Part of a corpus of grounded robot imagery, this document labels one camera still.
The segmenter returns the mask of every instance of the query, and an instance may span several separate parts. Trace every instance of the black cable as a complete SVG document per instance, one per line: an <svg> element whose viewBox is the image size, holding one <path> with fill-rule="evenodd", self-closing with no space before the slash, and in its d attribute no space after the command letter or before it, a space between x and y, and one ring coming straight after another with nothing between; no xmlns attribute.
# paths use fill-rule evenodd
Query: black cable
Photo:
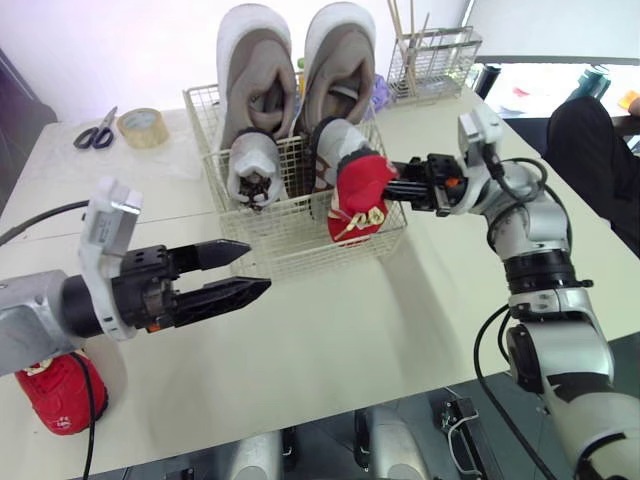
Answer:
<svg viewBox="0 0 640 480"><path fill-rule="evenodd" d="M554 202L560 205L560 208L562 208L562 210L564 211L564 215L567 218L567 243L569 244L569 253L571 253L571 250L573 249L573 228L571 227L571 219L569 218L567 209L565 208L564 203L562 203L562 200L560 200L560 197L558 196L558 194L549 185L545 184L544 190L549 194L549 196L553 199ZM524 208L523 202L512 203L507 208L505 208L502 212L500 212L496 216L496 218L494 218L493 221L489 224L489 228L487 229L487 244L489 245L489 247L491 247L491 250L493 250L494 252L496 251L496 247L493 242L492 236L493 236L493 231L495 227L497 227L506 217L511 215L511 213L514 210L520 207Z"/></svg>
<svg viewBox="0 0 640 480"><path fill-rule="evenodd" d="M567 217L567 242L569 243L569 250L572 250L573 249L573 229L571 228L571 219L569 218L569 213L567 212L567 209L565 208L564 203L562 203L562 200L560 200L560 196L553 191L553 188L551 188L549 185L545 185L544 189L549 194L549 196L553 198L553 201L556 202L558 205L560 205L560 208L562 208L562 210L564 211L565 217Z"/></svg>
<svg viewBox="0 0 640 480"><path fill-rule="evenodd" d="M500 323L500 328L498 329L498 348L500 349L502 358L504 358L507 362L509 362L509 355L507 355L507 351L504 349L502 338L504 337L504 331L507 328L507 323L509 323L510 318L511 312L507 310L507 313L505 313L504 318L502 319L502 323Z"/></svg>
<svg viewBox="0 0 640 480"><path fill-rule="evenodd" d="M3 233L0 236L0 247L5 243L13 240L22 232L24 232L27 228L32 227L36 223L41 222L42 220L46 220L47 218L53 217L54 215L58 215L59 213L68 212L69 210L75 210L76 208L83 208L89 205L89 200L83 200L81 202L68 203L67 205L62 205L61 207L52 208L51 210L47 210L44 213L36 215L35 217L30 218L26 222L22 222L20 225L10 228L8 231Z"/></svg>
<svg viewBox="0 0 640 480"><path fill-rule="evenodd" d="M500 224L505 218L511 215L511 213L518 208L524 208L524 205L520 202L509 205L507 208L501 211L489 224L489 228L487 228L487 244L489 244L489 247L491 247L491 250L493 250L494 252L496 251L496 246L493 243L493 238L491 238L493 236L493 231L498 226L498 224Z"/></svg>
<svg viewBox="0 0 640 480"><path fill-rule="evenodd" d="M506 182L504 181L504 177L496 178L496 181L498 182L502 190L504 190L516 202L520 202L520 203L530 202L531 200L534 200L538 196L538 194L545 189L545 186L547 185L547 180L549 178L549 173L547 172L547 169L544 167L544 165L542 165L542 163L540 163L539 161L532 160L530 158L518 157L518 158L509 158L507 160L504 160L502 163L504 162L528 163L529 165L533 165L534 167L536 167L540 172L540 180L538 180L537 182L537 188L531 191L528 195L525 195L524 197L520 197L513 190L511 190L509 185L507 185Z"/></svg>
<svg viewBox="0 0 640 480"><path fill-rule="evenodd" d="M500 404L498 399L493 395L493 392L491 391L491 389L489 389L489 385L487 385L484 375L482 374L482 370L480 369L480 343L482 342L482 337L484 336L484 332L486 332L487 328L489 328L489 326L494 322L496 318L500 316L500 314L504 313L508 309L509 309L509 305L503 305L496 312L494 312L493 315L491 315L486 322L484 322L482 327L480 327L480 330L478 331L478 335L476 336L476 341L473 344L473 368L476 371L476 377L478 377L478 382L480 383L482 390L484 390L484 393L487 395L487 397L489 397L489 400L491 401L495 409L498 411L498 413L500 414L504 422L507 424L507 427L509 427L509 430L511 430L511 433L513 433L513 435L522 445L522 448L524 448L524 450L527 452L531 460L533 460L533 463L536 464L536 466L540 469L542 474L548 480L557 480L557 478L553 475L553 473L551 473L551 470L549 470L549 467L545 465L544 461L538 456L538 454L533 449L533 447L529 444L529 442L524 437L522 432L518 429L518 427L513 422L513 420L511 419L507 411L504 409L504 407Z"/></svg>
<svg viewBox="0 0 640 480"><path fill-rule="evenodd" d="M91 385L91 377L89 376L89 369L87 365L82 361L80 355L76 352L71 352L69 355L80 364L82 373L84 375L84 381L87 384L87 394L89 397L89 445L87 446L87 459L84 463L84 473L82 474L82 480L89 478L89 470L91 470L91 459L93 458L93 439L96 431L96 407L94 405L95 398L93 396L93 386Z"/></svg>

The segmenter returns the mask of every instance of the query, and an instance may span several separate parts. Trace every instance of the white wall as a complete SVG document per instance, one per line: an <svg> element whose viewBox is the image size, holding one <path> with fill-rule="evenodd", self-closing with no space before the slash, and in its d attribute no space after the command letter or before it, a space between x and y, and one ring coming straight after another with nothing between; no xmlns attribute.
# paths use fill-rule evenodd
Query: white wall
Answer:
<svg viewBox="0 0 640 480"><path fill-rule="evenodd" d="M493 62L640 57L640 0L476 0L469 25L483 37L478 56Z"/></svg>
<svg viewBox="0 0 640 480"><path fill-rule="evenodd" d="M386 0L356 0L373 14L377 71L386 77L394 33ZM409 0L397 0L409 19ZM60 120L137 107L183 106L184 88L216 83L218 24L233 0L0 0L0 48ZM289 23L293 58L327 0L263 0ZM455 26L466 0L415 0L416 18Z"/></svg>

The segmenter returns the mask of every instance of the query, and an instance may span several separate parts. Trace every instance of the scissors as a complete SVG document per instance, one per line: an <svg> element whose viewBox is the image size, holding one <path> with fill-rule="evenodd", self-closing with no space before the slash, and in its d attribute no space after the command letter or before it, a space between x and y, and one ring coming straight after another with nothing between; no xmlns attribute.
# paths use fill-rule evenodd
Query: scissors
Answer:
<svg viewBox="0 0 640 480"><path fill-rule="evenodd" d="M93 128L88 128L76 138L73 142L73 146L80 149L86 150L89 147L93 147L95 149L107 148L111 145L113 141L113 132L109 128L111 122L113 122L113 118L116 116L116 111L118 107L113 107L107 116L104 117L100 125Z"/></svg>

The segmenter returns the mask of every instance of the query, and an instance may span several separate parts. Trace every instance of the gray sneaker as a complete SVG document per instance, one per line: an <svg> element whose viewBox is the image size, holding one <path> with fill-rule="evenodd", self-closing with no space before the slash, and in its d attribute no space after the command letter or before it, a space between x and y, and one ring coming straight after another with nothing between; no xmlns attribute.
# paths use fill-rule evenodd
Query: gray sneaker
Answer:
<svg viewBox="0 0 640 480"><path fill-rule="evenodd" d="M327 117L359 123L375 83L375 23L350 2L322 8L305 41L305 92L295 133L310 134Z"/></svg>
<svg viewBox="0 0 640 480"><path fill-rule="evenodd" d="M218 30L221 149L239 133L257 128L285 138L295 116L296 79L291 37L284 19L269 7L239 5L229 10Z"/></svg>

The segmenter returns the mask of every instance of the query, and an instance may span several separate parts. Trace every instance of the shoe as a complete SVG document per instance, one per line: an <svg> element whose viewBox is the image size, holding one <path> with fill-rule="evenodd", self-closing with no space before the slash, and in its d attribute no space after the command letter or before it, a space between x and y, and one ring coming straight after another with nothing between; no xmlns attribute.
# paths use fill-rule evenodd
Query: shoe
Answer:
<svg viewBox="0 0 640 480"><path fill-rule="evenodd" d="M278 145L273 137L256 129L243 132L229 152L229 196L260 211L277 200L283 190Z"/></svg>
<svg viewBox="0 0 640 480"><path fill-rule="evenodd" d="M276 140L288 136L295 117L296 78L289 28L280 15L258 4L229 10L218 30L217 70L222 150L247 128Z"/></svg>
<svg viewBox="0 0 640 480"><path fill-rule="evenodd" d="M83 353L78 357L89 371L97 420L107 408L107 389L91 360ZM83 369L73 356L45 360L15 375L36 414L52 433L71 435L89 426L87 384Z"/></svg>
<svg viewBox="0 0 640 480"><path fill-rule="evenodd" d="M333 3L316 13L305 40L296 134L311 134L327 117L362 120L375 83L375 35L371 14L354 3Z"/></svg>
<svg viewBox="0 0 640 480"><path fill-rule="evenodd" d="M393 164L373 150L360 130L343 118L323 120L311 135L310 145L318 165L329 166L324 178L331 178L335 184L328 212L326 207L322 211L321 199L326 195L314 195L311 216L327 218L334 242L377 232L388 213L382 194L398 175Z"/></svg>

